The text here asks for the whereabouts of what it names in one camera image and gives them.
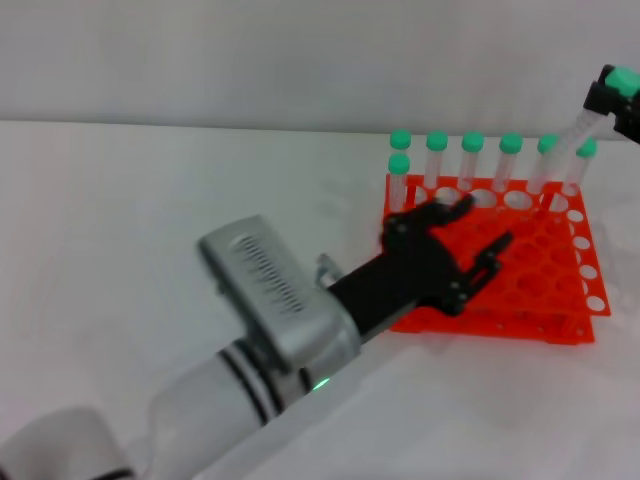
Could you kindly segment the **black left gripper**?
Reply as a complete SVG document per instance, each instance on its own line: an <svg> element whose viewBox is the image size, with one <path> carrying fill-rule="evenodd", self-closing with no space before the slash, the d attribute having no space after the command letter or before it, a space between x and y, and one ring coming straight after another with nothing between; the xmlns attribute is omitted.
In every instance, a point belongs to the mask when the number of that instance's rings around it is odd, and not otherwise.
<svg viewBox="0 0 640 480"><path fill-rule="evenodd" d="M446 226L474 208L474 197L448 205L424 202L384 222L382 252L328 288L346 309L366 343L419 307L458 316L501 271L500 255L514 240L505 232L463 268L429 231Z"/></svg>

